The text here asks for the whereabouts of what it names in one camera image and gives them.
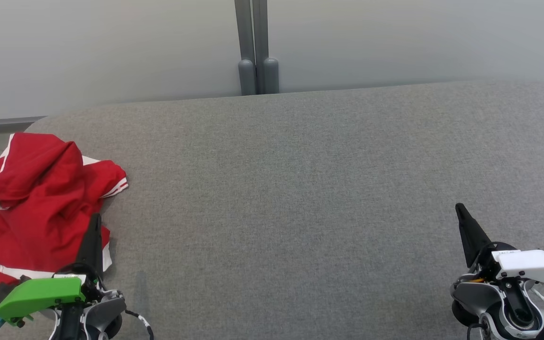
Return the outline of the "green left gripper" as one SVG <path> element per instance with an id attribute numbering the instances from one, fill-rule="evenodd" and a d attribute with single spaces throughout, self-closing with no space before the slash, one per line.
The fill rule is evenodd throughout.
<path id="1" fill-rule="evenodd" d="M 13 283 L 0 283 L 0 319 L 21 327 L 33 314 L 52 310 L 59 316 L 65 308 L 83 312 L 103 298 L 102 218 L 94 213 L 82 239 L 76 263 L 57 272 L 8 268 L 0 273 Z"/>

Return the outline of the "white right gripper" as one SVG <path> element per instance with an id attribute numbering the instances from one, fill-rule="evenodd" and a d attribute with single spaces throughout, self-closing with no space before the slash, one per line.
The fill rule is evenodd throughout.
<path id="1" fill-rule="evenodd" d="M 506 278 L 544 284 L 544 250 L 519 250 L 505 242 L 492 242 L 463 203 L 456 203 L 459 234 L 466 266 L 483 282 Z"/>

